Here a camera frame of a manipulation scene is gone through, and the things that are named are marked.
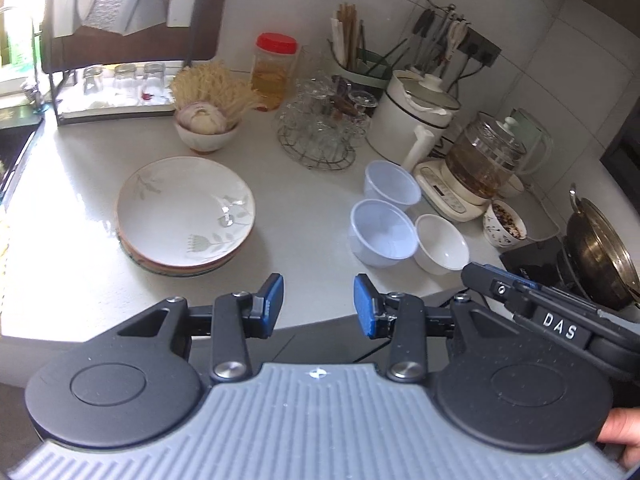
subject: white plate with floral pattern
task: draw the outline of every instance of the white plate with floral pattern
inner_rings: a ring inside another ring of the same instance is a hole
[[[254,196],[226,166],[197,156],[164,158],[124,183],[118,235],[164,267],[200,267],[237,249],[254,226]]]

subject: black circular disc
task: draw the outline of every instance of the black circular disc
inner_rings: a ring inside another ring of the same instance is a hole
[[[503,449],[551,452],[593,440],[609,413],[606,377],[533,337],[500,339],[453,359],[436,403],[459,428]]]
[[[38,371],[25,392],[38,433],[73,447],[114,449],[183,421],[200,400],[200,378],[168,345],[150,340],[85,343]]]

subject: countertop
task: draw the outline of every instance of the countertop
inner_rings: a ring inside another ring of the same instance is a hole
[[[379,158],[365,145],[343,171],[308,170],[278,143],[273,113],[251,112],[233,143],[208,156],[238,173],[256,202],[254,231],[231,262],[197,278],[141,269],[114,231],[120,187],[142,166],[194,155],[169,118],[57,128],[51,114],[8,204],[10,245],[2,306],[3,336],[81,342],[169,296],[191,306],[220,294],[255,291],[272,272],[285,279],[277,328],[355,313],[353,278],[366,272],[381,292],[424,296],[460,284],[458,272],[425,273],[413,259],[389,269],[364,266],[347,242],[350,209],[363,198],[364,167]],[[415,217],[432,212],[426,202]],[[459,224],[472,260],[500,266],[479,220]]]

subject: human hand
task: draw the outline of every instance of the human hand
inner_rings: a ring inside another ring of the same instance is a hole
[[[600,431],[598,442],[625,444],[620,463],[627,469],[640,462],[640,408],[613,408]]]

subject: electrical socket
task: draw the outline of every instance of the electrical socket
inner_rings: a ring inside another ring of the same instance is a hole
[[[498,46],[494,45],[471,27],[468,28],[465,39],[460,43],[458,50],[485,66],[494,64],[502,51]]]

